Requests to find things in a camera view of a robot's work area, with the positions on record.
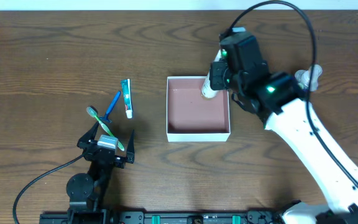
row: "wooden surface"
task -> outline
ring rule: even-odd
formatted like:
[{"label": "wooden surface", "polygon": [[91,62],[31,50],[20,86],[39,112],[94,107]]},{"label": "wooden surface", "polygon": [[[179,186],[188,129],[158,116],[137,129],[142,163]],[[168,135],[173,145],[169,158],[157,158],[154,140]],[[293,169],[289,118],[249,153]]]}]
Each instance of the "wooden surface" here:
[{"label": "wooden surface", "polygon": [[[122,98],[111,119],[135,164],[115,170],[107,203],[146,210],[245,210],[324,198],[293,151],[258,118],[231,103],[225,143],[168,143],[166,77],[205,75],[218,34],[239,12],[0,12],[0,223],[12,223],[19,191],[81,153],[76,142],[104,113],[119,81],[132,79],[134,119]],[[316,112],[358,165],[358,11],[309,11],[323,67]],[[241,24],[258,38],[271,71],[310,62],[303,21],[291,11],[257,11]],[[21,198],[21,223],[65,211],[67,180],[84,160],[47,176]]]}]

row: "clear plastic bottle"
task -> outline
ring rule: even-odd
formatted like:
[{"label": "clear plastic bottle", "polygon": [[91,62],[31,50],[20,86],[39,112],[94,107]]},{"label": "clear plastic bottle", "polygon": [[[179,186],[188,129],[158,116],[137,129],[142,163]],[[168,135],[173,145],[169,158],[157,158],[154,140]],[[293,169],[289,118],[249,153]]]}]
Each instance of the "clear plastic bottle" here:
[{"label": "clear plastic bottle", "polygon": [[[309,87],[310,71],[311,71],[311,67],[307,71],[299,70],[295,73],[295,78],[298,80],[298,83],[304,90],[306,90]],[[323,68],[321,68],[320,65],[314,65],[313,80],[311,81],[310,91],[317,90],[318,87],[317,79],[321,74],[323,74]]]}]

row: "green tape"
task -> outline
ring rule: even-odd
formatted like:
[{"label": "green tape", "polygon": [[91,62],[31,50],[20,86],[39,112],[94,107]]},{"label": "green tape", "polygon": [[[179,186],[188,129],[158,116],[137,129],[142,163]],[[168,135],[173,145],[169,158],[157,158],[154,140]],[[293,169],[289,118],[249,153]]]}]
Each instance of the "green tape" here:
[{"label": "green tape", "polygon": [[241,216],[239,215],[233,215],[232,220],[232,224],[241,224]]},{"label": "green tape", "polygon": [[152,216],[152,224],[160,224],[160,216],[159,215]]}]

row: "green led indicator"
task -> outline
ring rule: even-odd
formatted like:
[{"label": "green led indicator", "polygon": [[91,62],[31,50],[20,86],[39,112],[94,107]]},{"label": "green led indicator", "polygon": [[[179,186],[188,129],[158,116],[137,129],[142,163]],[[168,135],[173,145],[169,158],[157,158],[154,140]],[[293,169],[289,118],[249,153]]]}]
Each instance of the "green led indicator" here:
[{"label": "green led indicator", "polygon": [[222,57],[226,58],[227,57],[227,51],[222,50]]},{"label": "green led indicator", "polygon": [[266,89],[267,89],[267,91],[269,92],[269,93],[273,93],[274,92],[274,90],[276,90],[274,87],[272,87],[272,86],[268,86],[268,87],[266,87]]}]

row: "toothpaste tube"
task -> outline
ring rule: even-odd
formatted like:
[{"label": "toothpaste tube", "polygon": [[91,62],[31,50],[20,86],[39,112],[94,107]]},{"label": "toothpaste tube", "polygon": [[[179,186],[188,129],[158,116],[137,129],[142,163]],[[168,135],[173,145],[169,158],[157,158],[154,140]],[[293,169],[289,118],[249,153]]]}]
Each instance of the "toothpaste tube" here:
[{"label": "toothpaste tube", "polygon": [[125,112],[127,118],[132,118],[131,80],[121,80],[122,94],[124,96]]}]

